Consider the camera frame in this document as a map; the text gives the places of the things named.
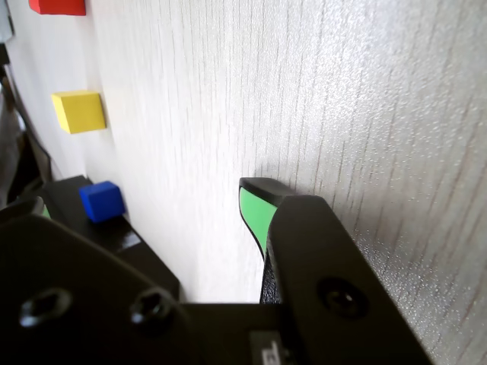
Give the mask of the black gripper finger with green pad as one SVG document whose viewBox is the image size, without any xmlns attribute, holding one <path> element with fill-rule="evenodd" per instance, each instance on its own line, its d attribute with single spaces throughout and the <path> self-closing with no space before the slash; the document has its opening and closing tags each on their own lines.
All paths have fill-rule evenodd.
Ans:
<svg viewBox="0 0 487 365">
<path fill-rule="evenodd" d="M 273 271 L 299 363 L 430 363 L 323 198 L 275 179 L 243 177 L 239 209 Z"/>
<path fill-rule="evenodd" d="M 188 320 L 151 279 L 39 201 L 1 212 L 1 362 L 201 364 Z"/>
</svg>

